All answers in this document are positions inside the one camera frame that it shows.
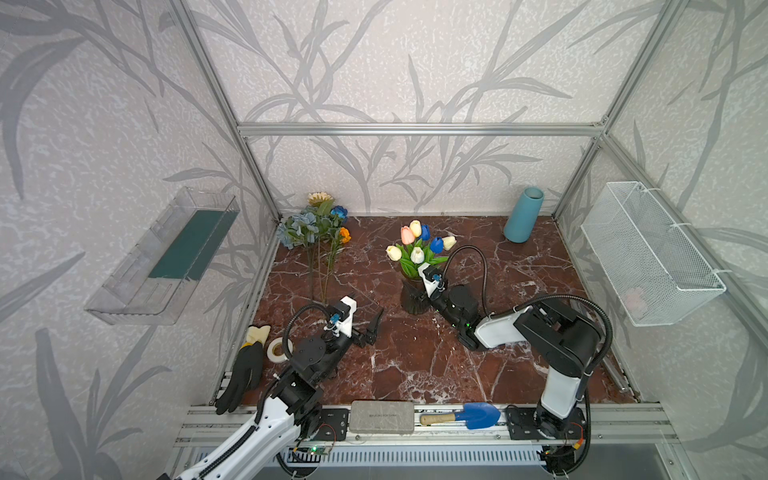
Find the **red glass vase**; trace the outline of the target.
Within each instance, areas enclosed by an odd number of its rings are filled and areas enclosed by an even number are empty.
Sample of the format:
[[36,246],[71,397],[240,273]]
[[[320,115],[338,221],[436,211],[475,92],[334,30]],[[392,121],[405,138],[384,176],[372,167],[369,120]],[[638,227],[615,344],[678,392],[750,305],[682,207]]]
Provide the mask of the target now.
[[422,280],[404,278],[400,294],[402,309],[410,315],[421,315],[431,308]]

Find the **dark blue tulip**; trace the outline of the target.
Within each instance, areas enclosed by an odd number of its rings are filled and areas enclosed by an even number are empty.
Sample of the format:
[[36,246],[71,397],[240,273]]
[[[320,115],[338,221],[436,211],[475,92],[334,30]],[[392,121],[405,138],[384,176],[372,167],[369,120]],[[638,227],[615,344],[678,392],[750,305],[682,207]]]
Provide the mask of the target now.
[[444,251],[444,241],[441,237],[434,237],[430,244],[429,249],[434,255],[438,255]]

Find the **orange daisy stem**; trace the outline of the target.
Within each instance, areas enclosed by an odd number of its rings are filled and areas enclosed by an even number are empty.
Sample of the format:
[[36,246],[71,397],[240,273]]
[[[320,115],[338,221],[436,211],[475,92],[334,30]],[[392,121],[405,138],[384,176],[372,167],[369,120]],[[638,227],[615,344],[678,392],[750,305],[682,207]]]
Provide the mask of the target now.
[[330,231],[328,237],[328,253],[326,256],[326,273],[322,283],[322,300],[324,302],[328,299],[328,288],[331,278],[334,276],[336,261],[342,247],[351,240],[351,234],[349,230],[344,227],[333,228]]

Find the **pink tulip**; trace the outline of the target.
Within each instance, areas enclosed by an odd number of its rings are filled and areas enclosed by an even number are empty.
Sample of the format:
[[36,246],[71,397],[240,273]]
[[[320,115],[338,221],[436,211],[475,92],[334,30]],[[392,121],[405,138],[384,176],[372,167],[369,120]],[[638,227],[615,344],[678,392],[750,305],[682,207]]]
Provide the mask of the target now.
[[404,246],[411,245],[416,241],[416,237],[409,226],[403,226],[401,228],[400,235],[401,235],[401,243]]

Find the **yellow cream tulip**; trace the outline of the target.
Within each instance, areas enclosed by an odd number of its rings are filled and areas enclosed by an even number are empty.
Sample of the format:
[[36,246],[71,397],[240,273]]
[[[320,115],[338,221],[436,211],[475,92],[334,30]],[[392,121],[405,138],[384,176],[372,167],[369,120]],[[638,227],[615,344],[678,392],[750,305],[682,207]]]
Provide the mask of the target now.
[[419,220],[413,220],[410,225],[409,229],[411,230],[411,233],[413,234],[415,239],[419,239],[422,235],[422,225]]

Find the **teal ceramic vase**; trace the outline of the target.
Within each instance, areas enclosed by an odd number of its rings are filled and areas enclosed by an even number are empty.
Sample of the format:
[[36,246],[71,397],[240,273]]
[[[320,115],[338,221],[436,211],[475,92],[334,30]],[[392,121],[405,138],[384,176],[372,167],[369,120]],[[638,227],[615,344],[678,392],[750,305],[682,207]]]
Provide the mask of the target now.
[[543,201],[541,189],[527,187],[523,190],[504,227],[504,236],[508,241],[524,243],[530,238]]

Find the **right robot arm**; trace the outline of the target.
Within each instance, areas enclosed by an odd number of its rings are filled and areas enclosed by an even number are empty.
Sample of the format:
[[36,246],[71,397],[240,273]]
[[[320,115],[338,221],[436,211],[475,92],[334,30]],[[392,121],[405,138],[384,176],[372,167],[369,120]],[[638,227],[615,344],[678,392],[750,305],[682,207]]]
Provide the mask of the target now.
[[548,363],[544,391],[534,425],[547,438],[565,431],[578,402],[586,399],[589,378],[611,348],[613,325],[593,301],[570,294],[551,294],[499,314],[481,316],[479,304],[465,285],[427,282],[430,305],[470,350],[489,350],[525,342]]

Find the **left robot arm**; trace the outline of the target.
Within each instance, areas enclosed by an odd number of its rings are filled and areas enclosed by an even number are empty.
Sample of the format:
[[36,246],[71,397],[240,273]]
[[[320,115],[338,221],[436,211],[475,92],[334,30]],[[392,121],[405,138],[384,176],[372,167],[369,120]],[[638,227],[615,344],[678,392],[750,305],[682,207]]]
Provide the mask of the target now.
[[321,427],[321,384],[351,346],[364,348],[376,342],[385,310],[380,309],[360,331],[353,325],[354,299],[345,296],[330,306],[309,303],[289,320],[284,343],[299,316],[311,310],[323,314],[323,332],[285,347],[288,366],[264,391],[256,412],[213,452],[181,472],[179,479],[252,479],[290,445],[316,434]]

